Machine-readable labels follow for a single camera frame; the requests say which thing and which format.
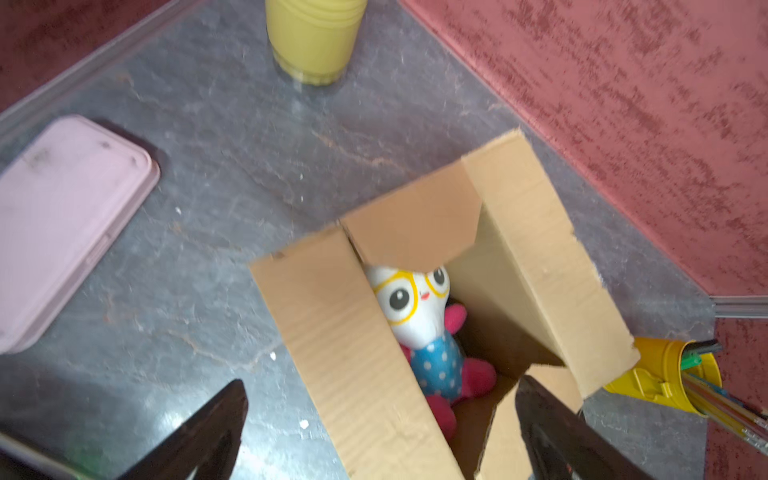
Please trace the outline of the yellow pen cup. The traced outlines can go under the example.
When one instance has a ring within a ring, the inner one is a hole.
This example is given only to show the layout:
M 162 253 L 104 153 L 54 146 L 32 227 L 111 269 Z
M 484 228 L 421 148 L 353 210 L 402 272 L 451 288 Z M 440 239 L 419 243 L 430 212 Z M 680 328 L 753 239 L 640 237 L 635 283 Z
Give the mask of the yellow pen cup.
M 637 337 L 634 346 L 639 361 L 605 385 L 607 392 L 705 417 L 767 454 L 767 411 L 725 389 L 715 359 L 723 350 L 718 340 Z
M 344 74 L 366 0 L 267 0 L 266 26 L 273 57 L 294 80 L 327 86 Z

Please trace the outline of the white yellow toy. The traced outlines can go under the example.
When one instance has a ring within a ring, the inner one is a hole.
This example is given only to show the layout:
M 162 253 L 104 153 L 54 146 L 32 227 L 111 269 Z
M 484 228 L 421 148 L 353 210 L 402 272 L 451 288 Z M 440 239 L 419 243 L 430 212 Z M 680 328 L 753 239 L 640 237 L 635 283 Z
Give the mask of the white yellow toy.
M 467 310 L 449 302 L 447 269 L 366 266 L 364 273 L 440 430 L 451 439 L 457 429 L 454 405 L 489 394 L 497 373 L 489 362 L 465 356 L 454 338 Z

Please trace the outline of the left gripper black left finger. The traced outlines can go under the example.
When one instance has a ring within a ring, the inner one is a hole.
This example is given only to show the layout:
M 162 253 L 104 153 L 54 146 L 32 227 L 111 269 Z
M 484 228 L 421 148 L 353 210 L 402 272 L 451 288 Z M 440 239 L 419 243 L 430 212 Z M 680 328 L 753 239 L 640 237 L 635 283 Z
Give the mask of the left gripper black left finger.
M 242 380 L 222 388 L 122 479 L 228 479 L 248 413 Z

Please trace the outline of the yellow pen cup left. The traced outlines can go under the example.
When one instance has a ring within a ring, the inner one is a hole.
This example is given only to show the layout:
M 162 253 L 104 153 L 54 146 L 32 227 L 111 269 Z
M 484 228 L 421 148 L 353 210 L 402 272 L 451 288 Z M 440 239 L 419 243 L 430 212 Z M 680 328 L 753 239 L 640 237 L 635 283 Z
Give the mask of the yellow pen cup left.
M 273 57 L 294 80 L 327 86 L 344 74 L 366 0 L 267 0 L 266 26 Z

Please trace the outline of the yellow pen cup right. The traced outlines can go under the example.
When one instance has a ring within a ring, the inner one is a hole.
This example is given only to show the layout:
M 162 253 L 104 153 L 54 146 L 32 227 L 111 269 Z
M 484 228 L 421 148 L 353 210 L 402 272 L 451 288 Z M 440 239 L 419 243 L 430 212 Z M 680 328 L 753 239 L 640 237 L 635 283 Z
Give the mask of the yellow pen cup right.
M 718 340 L 637 337 L 634 346 L 639 361 L 605 385 L 607 392 L 705 417 L 767 454 L 767 411 L 725 389 L 715 359 L 723 350 Z

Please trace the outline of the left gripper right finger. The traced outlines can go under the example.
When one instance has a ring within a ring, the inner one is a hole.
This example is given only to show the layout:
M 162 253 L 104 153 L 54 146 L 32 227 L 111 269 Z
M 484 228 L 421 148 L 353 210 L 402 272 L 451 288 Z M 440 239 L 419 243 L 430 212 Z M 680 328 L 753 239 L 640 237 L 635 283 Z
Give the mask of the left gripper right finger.
M 535 378 L 525 375 L 518 382 L 515 407 L 535 478 L 649 477 Z

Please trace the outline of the brown cardboard express box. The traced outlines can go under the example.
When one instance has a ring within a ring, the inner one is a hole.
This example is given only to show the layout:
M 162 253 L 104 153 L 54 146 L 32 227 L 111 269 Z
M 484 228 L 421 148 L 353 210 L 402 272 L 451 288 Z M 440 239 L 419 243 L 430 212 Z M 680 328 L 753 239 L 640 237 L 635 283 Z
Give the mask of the brown cardboard express box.
M 640 357 L 517 130 L 251 273 L 352 479 L 526 479 L 519 380 L 577 411 Z

